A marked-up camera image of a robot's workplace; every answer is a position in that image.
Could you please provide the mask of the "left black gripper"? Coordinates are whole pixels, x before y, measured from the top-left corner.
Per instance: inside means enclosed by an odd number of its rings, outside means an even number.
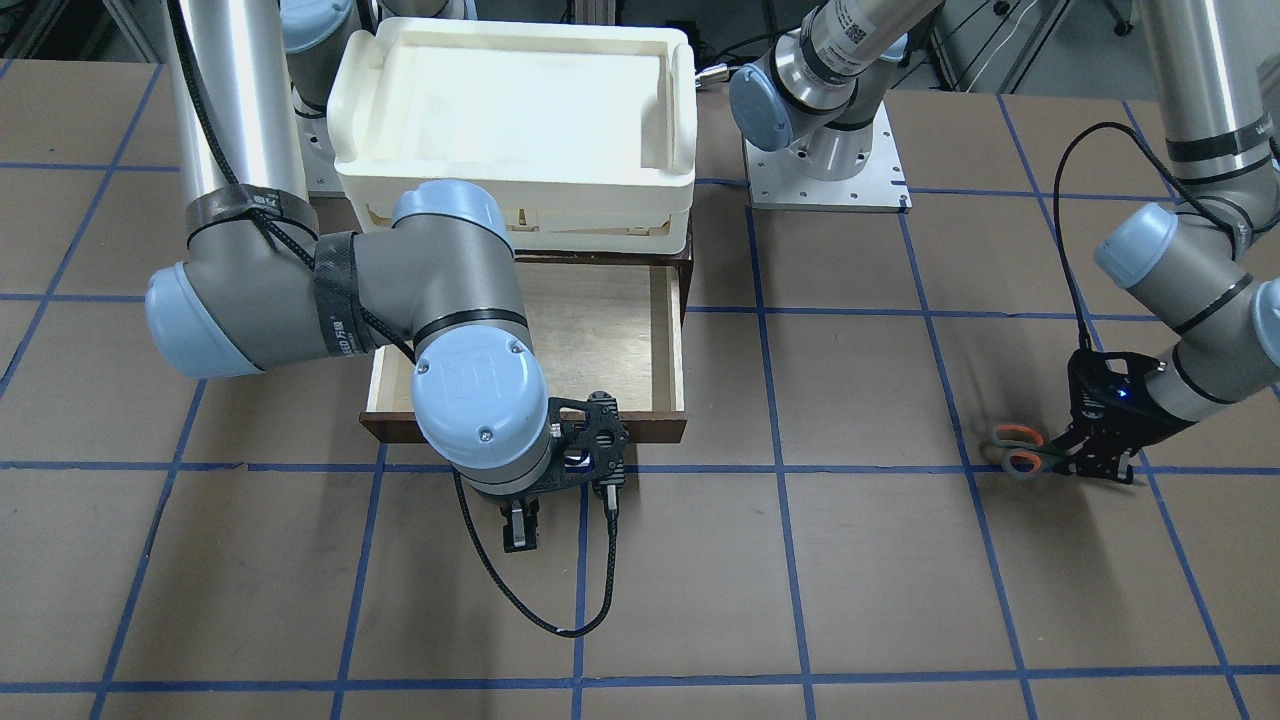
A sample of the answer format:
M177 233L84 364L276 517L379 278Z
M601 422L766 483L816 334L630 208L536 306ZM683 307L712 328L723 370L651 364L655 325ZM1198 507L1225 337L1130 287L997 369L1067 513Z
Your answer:
M1070 423L1051 445L1062 451L1052 465L1061 475L1135 483L1132 460L1192 425L1161 409L1146 377L1164 364L1135 352L1078 350L1068 361Z

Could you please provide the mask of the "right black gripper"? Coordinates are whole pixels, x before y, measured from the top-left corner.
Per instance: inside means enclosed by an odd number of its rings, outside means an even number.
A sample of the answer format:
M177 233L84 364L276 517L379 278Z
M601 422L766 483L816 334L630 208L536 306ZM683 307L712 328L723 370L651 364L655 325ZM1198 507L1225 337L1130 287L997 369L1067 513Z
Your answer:
M526 489L502 497L506 524L503 550L516 553L539 544L539 501L531 500L575 486L589 484L608 506L617 506L625 484L625 450L628 432L617 400L593 392L584 401L549 400L550 461Z

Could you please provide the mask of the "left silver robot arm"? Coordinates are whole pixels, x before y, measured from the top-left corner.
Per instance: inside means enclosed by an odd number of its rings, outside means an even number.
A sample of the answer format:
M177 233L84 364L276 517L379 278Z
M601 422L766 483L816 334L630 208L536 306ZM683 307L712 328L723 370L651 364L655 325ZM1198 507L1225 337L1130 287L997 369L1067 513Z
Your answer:
M851 131L884 96L876 61L932 12L932 1L824 1L733 73L730 106L744 138L782 151L819 131ZM1165 154L1138 149L1176 191L1149 202L1096 250L1096 264L1178 337L1157 357L1101 352L1076 314L1068 360L1070 420L1046 439L1002 424L991 443L1016 478L1041 473L1123 484L1132 460L1277 382L1277 282L1240 259L1277 225L1277 142L1256 68L1233 55L1239 20L1225 1L1138 1L1164 115Z

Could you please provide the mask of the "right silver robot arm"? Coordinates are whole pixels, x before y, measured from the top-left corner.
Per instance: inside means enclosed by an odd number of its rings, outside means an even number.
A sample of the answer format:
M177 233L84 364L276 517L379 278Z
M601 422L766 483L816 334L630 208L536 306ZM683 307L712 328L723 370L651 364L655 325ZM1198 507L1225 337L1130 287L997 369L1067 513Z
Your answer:
M293 132L271 1L169 1L189 256L145 314L195 379L392 346L413 363L415 420L460 487L499 503L509 552L536 543L540 495L589 484L618 529L628 433L614 400L554 398L532 347L495 200L433 179L384 231L323 234Z

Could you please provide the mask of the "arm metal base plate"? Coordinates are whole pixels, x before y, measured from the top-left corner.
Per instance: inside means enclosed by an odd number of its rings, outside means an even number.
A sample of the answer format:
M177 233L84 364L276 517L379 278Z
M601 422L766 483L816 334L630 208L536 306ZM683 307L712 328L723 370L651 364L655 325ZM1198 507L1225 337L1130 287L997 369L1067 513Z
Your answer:
M308 196L343 199L346 192L337 174L335 152L329 138L326 118L296 111L294 123L300 136Z
M913 206L884 104L861 129L820 128L776 152L742 141L742 151L756 209L906 213Z

